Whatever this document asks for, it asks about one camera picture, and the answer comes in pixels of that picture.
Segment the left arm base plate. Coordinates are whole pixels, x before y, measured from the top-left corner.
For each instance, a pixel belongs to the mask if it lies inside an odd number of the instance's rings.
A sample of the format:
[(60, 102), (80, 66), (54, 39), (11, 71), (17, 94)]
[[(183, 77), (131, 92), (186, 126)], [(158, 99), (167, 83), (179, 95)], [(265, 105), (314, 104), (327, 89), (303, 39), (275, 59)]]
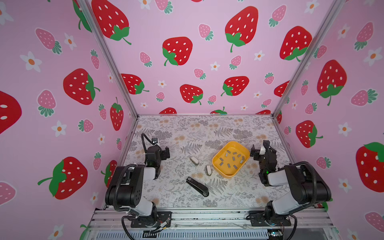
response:
[(160, 211), (147, 217), (138, 217), (131, 221), (131, 228), (164, 228), (170, 227), (172, 212)]

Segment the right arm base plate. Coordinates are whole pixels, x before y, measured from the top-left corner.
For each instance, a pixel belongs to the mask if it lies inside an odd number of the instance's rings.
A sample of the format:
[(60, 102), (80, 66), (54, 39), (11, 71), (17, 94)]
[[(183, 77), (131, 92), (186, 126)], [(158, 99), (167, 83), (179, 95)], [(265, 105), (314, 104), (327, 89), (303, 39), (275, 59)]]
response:
[(288, 215), (277, 215), (265, 211), (250, 211), (246, 220), (251, 222), (253, 227), (289, 227), (291, 226)]

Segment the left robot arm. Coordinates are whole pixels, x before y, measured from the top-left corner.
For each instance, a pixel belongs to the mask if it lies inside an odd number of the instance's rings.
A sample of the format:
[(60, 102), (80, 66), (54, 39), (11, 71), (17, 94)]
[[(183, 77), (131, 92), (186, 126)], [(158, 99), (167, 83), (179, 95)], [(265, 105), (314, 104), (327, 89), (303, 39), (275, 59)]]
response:
[(139, 220), (155, 222), (157, 207), (142, 196), (143, 183), (158, 179), (161, 163), (170, 158), (170, 150), (162, 150), (157, 138), (149, 139), (144, 133), (141, 134), (141, 140), (145, 162), (116, 168), (105, 195), (105, 203), (116, 212), (129, 212)]

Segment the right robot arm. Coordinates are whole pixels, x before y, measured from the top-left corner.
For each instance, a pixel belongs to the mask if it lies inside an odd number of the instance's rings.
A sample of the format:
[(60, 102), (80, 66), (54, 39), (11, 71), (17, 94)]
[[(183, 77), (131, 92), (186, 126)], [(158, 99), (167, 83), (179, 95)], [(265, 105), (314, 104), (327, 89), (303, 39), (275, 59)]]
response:
[(290, 190), (280, 198), (269, 201), (264, 211), (250, 211), (246, 217), (253, 227), (290, 226), (294, 213), (328, 202), (331, 190), (315, 168), (308, 162), (298, 162), (277, 169), (277, 151), (264, 142), (261, 149), (251, 148), (250, 156), (259, 161), (259, 177), (266, 187), (289, 186)]

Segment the yellow plastic tray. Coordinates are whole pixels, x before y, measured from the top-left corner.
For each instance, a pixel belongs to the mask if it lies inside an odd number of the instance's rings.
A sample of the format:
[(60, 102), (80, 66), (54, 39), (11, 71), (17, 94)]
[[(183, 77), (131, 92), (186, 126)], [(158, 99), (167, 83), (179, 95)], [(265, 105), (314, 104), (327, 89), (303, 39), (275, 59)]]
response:
[(234, 177), (250, 158), (250, 151), (238, 142), (228, 142), (213, 157), (214, 169), (226, 179)]

